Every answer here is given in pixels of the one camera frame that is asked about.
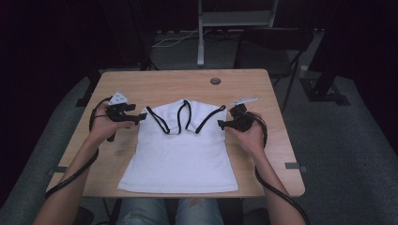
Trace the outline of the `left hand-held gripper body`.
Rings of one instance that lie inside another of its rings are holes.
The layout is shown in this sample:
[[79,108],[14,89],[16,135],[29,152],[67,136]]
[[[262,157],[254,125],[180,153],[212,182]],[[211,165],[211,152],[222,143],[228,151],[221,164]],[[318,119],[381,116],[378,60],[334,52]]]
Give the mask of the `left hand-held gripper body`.
[[119,91],[114,93],[108,100],[108,108],[105,110],[108,117],[114,122],[121,122],[126,115],[124,113],[129,99]]

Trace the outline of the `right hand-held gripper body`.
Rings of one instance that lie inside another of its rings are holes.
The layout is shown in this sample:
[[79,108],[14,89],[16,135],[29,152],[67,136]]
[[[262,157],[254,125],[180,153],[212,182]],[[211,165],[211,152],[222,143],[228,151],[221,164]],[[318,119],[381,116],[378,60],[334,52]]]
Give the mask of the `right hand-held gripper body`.
[[233,108],[237,107],[238,112],[236,115],[231,114],[231,109],[230,109],[230,114],[233,118],[233,128],[240,131],[240,132],[245,132],[249,130],[253,124],[254,117],[253,115],[250,115],[245,104],[247,102],[254,101],[254,97],[249,97],[249,98],[240,98],[232,103]]

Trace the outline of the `white tank top black trim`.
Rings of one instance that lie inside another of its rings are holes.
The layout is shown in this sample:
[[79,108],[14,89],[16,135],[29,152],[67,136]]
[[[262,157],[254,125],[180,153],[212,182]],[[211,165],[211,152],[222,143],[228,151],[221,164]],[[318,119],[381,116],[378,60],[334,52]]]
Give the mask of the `white tank top black trim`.
[[181,99],[143,109],[135,153],[119,190],[143,193],[237,191],[225,132],[226,107]]

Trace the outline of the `person's right hand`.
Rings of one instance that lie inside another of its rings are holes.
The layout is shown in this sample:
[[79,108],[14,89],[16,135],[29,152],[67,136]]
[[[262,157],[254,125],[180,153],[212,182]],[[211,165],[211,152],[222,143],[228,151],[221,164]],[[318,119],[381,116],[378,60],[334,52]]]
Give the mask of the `person's right hand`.
[[257,121],[253,121],[251,127],[245,132],[240,132],[232,127],[226,127],[224,130],[236,138],[240,147],[253,159],[266,156],[263,129]]

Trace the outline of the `person's left hand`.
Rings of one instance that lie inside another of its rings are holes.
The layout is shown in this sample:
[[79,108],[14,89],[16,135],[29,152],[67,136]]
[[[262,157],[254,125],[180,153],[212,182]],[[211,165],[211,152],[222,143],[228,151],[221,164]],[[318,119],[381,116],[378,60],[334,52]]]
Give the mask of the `person's left hand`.
[[131,121],[114,122],[103,109],[98,109],[94,116],[94,122],[88,139],[93,143],[102,143],[113,136],[121,128],[131,128],[134,123]]

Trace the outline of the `black table foot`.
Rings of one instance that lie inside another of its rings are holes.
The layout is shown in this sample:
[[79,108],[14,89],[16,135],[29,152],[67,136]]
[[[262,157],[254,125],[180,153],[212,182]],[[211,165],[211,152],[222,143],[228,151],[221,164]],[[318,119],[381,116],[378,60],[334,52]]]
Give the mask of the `black table foot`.
[[92,94],[94,93],[94,90],[100,80],[100,73],[97,72],[94,75],[88,75],[88,80],[89,80],[89,84],[84,92],[84,95],[79,98],[76,102],[76,107],[85,107],[89,100],[92,97]]

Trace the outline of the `black folding chair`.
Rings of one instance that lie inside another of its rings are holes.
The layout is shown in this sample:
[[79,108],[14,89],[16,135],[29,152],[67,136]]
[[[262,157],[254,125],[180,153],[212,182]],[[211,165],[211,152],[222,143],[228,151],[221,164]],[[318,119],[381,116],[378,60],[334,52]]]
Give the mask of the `black folding chair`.
[[253,27],[245,30],[238,40],[234,68],[262,68],[277,84],[290,76],[283,100],[287,105],[299,66],[299,58],[314,39],[309,29]]

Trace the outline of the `black stand base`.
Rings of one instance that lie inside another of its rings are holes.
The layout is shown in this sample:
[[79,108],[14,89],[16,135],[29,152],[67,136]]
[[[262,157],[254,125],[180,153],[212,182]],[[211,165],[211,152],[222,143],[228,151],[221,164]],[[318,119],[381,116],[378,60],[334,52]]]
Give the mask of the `black stand base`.
[[309,66],[299,69],[299,81],[311,102],[335,102],[339,106],[349,106],[348,98],[334,84],[341,72],[346,57],[339,56],[344,42],[330,32],[325,32],[319,42]]

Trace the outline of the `person's right leg in jeans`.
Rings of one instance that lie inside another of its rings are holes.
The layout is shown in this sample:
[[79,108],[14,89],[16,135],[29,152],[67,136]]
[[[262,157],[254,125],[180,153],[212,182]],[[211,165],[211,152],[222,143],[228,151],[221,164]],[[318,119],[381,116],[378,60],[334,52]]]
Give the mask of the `person's right leg in jeans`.
[[216,199],[184,198],[178,201],[176,225],[223,225]]

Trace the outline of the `person's leg in jeans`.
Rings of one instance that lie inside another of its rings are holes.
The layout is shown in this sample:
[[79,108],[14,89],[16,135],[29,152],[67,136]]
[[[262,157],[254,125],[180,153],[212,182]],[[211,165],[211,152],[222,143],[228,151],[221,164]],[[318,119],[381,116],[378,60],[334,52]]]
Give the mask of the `person's leg in jeans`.
[[216,199],[184,198],[178,201],[176,225],[223,225]]
[[116,225],[169,225],[164,199],[123,199]]

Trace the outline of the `grey metal stand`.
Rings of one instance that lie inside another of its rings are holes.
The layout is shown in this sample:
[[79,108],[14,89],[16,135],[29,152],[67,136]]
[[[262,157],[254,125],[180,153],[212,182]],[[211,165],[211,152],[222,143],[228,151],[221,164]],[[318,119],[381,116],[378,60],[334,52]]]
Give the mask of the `grey metal stand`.
[[270,0],[270,9],[248,11],[204,12],[203,0],[198,0],[198,48],[197,66],[205,64],[205,27],[272,26],[279,0]]

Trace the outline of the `person's left leg in jeans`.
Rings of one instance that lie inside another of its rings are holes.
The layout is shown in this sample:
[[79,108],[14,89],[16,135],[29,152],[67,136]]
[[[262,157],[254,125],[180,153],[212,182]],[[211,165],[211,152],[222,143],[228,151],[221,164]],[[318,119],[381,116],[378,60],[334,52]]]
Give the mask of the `person's left leg in jeans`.
[[123,199],[116,225],[169,225],[164,199]]

